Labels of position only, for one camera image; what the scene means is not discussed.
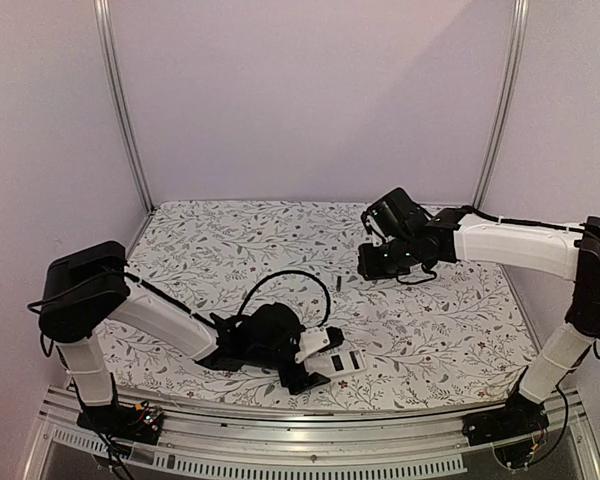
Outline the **white remote control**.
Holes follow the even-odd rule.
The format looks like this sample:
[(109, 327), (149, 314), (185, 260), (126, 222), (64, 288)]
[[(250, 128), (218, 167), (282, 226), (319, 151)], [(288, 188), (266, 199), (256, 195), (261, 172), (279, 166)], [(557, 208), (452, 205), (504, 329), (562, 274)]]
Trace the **white remote control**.
[(362, 350), (349, 350), (316, 356), (309, 358), (307, 365), (312, 371), (330, 379), (354, 375), (367, 370), (365, 352)]

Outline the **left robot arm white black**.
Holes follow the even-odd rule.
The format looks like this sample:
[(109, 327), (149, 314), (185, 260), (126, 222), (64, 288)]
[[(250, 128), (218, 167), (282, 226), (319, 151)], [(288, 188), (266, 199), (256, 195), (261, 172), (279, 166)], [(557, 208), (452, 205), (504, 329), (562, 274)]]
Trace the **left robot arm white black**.
[(91, 419), (108, 434), (121, 433), (129, 415), (116, 402), (114, 381), (95, 337), (104, 320), (141, 330), (209, 370), (253, 366), (276, 371), (292, 395), (328, 382), (327, 375), (305, 362), (344, 341), (340, 329), (325, 323), (306, 327), (281, 303), (265, 304), (251, 315), (203, 317), (131, 272), (125, 249), (116, 241), (52, 262), (42, 299), (27, 308), (37, 315), (42, 335), (58, 346)]

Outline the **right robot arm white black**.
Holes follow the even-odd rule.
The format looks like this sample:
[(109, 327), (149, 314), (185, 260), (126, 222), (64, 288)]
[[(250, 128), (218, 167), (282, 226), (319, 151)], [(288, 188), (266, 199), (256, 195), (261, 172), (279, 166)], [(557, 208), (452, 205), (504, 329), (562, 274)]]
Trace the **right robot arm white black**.
[(430, 214), (396, 188), (366, 208), (361, 221), (371, 240), (358, 249), (366, 280), (395, 279), (414, 266), (430, 272), (438, 263), (490, 262), (554, 275), (572, 282), (565, 322), (521, 375), (513, 400), (497, 415), (497, 427), (517, 436), (536, 417), (564, 376), (600, 339), (600, 218), (552, 224), (483, 213), (472, 206)]

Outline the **floral patterned table mat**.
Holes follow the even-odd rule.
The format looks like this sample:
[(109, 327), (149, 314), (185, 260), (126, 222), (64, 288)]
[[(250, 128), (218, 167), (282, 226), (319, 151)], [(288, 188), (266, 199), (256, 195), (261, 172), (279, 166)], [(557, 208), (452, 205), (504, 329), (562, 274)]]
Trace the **floral patterned table mat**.
[[(121, 387), (265, 408), (434, 409), (505, 399), (535, 346), (501, 269), (442, 263), (402, 280), (357, 272), (366, 241), (355, 203), (173, 201), (130, 255), (140, 276), (202, 315), (289, 306), (306, 326), (344, 333), (367, 370), (293, 396), (275, 372), (210, 371), (118, 322), (98, 331)], [(336, 278), (342, 277), (341, 292)]]

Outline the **aluminium front rail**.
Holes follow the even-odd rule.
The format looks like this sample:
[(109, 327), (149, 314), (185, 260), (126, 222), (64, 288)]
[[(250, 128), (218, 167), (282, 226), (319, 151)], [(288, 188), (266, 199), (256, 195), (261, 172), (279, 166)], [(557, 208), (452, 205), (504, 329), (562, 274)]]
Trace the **aluminium front rail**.
[(123, 403), (165, 411), (156, 445), (128, 444), (112, 468), (105, 445), (77, 424), (68, 389), (50, 387), (24, 458), (25, 479), (600, 479), (600, 452), (579, 395), (546, 402), (537, 461), (515, 467), (525, 436), (473, 445), (466, 408), (284, 411), (123, 388)]

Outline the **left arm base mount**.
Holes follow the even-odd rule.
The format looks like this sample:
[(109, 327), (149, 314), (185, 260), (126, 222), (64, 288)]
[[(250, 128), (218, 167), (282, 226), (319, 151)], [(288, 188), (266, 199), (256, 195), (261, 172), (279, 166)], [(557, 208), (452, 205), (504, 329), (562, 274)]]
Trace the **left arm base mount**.
[(136, 406), (112, 402), (106, 406), (81, 406), (77, 425), (103, 437), (156, 445), (164, 423), (164, 411), (146, 401)]

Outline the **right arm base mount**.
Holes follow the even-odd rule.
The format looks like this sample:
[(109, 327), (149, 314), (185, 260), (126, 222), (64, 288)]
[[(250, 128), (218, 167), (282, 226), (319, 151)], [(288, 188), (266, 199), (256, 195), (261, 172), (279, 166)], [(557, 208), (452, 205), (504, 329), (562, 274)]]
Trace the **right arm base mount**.
[(549, 427), (544, 404), (516, 393), (503, 406), (462, 418), (462, 434), (470, 446), (507, 441), (496, 447), (496, 460), (509, 469), (527, 467)]

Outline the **right aluminium frame post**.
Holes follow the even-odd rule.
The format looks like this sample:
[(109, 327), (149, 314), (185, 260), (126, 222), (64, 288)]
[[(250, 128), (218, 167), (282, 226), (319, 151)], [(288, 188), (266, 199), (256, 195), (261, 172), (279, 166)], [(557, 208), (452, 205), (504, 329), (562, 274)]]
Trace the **right aluminium frame post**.
[(529, 16), (529, 1), (513, 2), (511, 31), (506, 51), (498, 101), (493, 124), (488, 137), (486, 151), (472, 199), (472, 206), (480, 209), (487, 198), (489, 187), (497, 165), (501, 144), (506, 132), (507, 120), (511, 110), (515, 87), (524, 50), (526, 29)]

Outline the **aluminium frame post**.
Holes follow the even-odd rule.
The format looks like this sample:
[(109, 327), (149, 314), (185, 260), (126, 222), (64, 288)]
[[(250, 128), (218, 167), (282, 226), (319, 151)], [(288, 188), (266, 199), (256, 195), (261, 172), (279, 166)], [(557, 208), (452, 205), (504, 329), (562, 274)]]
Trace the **aluminium frame post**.
[(498, 101), (493, 124), (488, 137), (486, 151), (472, 199), (472, 206), (480, 209), (487, 198), (489, 187), (497, 165), (501, 144), (506, 132), (507, 120), (511, 110), (515, 87), (524, 50), (526, 29), (529, 16), (529, 1), (513, 2), (511, 31), (506, 51)]
[(119, 127), (127, 163), (142, 208), (147, 215), (151, 215), (155, 210), (155, 204), (151, 195), (149, 182), (142, 165), (141, 155), (125, 95), (125, 89), (115, 45), (110, 2), (107, 0), (95, 0), (93, 4), (105, 73), (109, 84), (114, 114)]

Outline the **left aluminium frame post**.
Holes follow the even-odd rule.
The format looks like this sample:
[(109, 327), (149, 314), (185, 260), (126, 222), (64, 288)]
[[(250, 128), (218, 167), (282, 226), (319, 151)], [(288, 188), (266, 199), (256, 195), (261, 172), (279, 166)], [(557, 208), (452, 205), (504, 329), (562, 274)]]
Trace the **left aluminium frame post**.
[(151, 215), (155, 210), (155, 204), (151, 195), (149, 182), (142, 165), (141, 155), (125, 95), (125, 89), (115, 45), (110, 2), (107, 0), (95, 0), (93, 4), (105, 73), (109, 84), (114, 114), (119, 127), (127, 163), (142, 208), (147, 215)]

